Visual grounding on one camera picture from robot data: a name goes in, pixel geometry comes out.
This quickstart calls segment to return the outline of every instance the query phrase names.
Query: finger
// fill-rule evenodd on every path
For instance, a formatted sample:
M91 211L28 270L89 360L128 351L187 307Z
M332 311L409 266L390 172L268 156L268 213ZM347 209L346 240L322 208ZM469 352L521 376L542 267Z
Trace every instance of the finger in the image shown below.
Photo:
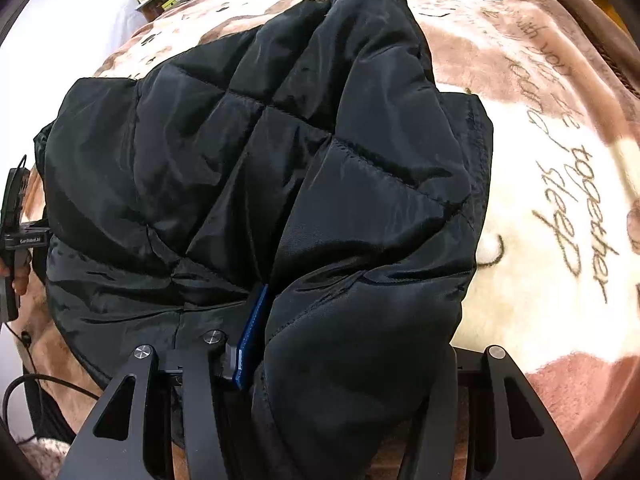
M31 273L31 266L26 264L25 266L21 266L18 269L15 269L14 276L16 278L28 278Z
M14 291L18 296L24 296L27 293L27 286L29 285L28 278L17 278L14 280Z

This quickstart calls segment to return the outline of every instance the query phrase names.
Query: white wall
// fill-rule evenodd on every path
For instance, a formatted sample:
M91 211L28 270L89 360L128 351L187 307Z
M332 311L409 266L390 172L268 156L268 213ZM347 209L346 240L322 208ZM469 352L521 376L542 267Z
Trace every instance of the white wall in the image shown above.
M32 139L55 119L69 87L146 23L136 0L31 0L0 45L0 186L21 156L33 164ZM0 396L21 375L12 336L0 331ZM14 434L29 436L23 390L9 410Z

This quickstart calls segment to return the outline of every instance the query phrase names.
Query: black puffer jacket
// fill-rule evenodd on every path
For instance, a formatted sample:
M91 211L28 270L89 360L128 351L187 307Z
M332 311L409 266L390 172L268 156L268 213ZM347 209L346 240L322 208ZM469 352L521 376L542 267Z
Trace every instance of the black puffer jacket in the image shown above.
M276 294L254 421L280 479L351 479L461 317L492 124L438 92L405 0L323 0L144 79L88 78L36 138L49 305L105 385Z

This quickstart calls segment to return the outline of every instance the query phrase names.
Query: plush blanket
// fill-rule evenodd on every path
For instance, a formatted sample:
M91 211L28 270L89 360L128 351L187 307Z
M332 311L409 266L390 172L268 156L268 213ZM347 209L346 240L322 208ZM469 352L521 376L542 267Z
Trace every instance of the plush blanket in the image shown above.
M95 75L140 78L299 1L188 2L141 28ZM640 413L640 52L589 0L407 1L438 87L478 94L494 122L480 269L453 344L503 345L593 479ZM36 174L31 189L36 217ZM34 276L16 328L32 333L38 371L97 389ZM77 431L92 402L45 387ZM401 441L400 431L383 446L371 475L395 477ZM460 474L464 460L456 466Z

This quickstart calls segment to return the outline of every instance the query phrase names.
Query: human hand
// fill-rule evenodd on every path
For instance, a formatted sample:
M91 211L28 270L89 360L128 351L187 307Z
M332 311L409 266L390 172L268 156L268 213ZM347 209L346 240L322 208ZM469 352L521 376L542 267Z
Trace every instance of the human hand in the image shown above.
M31 254L27 258L27 263L21 267L15 269L14 275L14 291L19 296L24 296L27 293L27 285L29 285L29 274L31 273ZM9 267L4 264L2 258L0 258L0 276L8 278L10 276Z

